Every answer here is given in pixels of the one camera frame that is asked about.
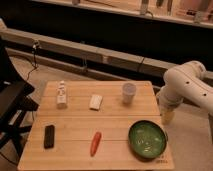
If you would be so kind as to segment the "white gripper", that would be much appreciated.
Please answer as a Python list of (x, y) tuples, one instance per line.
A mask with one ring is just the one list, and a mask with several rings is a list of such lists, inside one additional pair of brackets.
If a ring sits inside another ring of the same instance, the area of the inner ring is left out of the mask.
[(162, 87), (156, 94), (158, 105), (161, 112), (166, 112), (161, 115), (162, 124), (168, 125), (174, 118), (173, 111), (182, 103), (182, 96), (169, 87)]

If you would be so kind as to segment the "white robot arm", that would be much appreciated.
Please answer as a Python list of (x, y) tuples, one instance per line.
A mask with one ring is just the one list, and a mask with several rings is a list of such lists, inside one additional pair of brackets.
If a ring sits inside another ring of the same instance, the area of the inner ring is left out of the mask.
[(199, 61), (190, 61), (168, 69), (156, 97), (163, 124), (174, 118), (174, 109), (188, 99), (205, 109), (213, 117), (213, 87), (203, 81), (205, 66)]

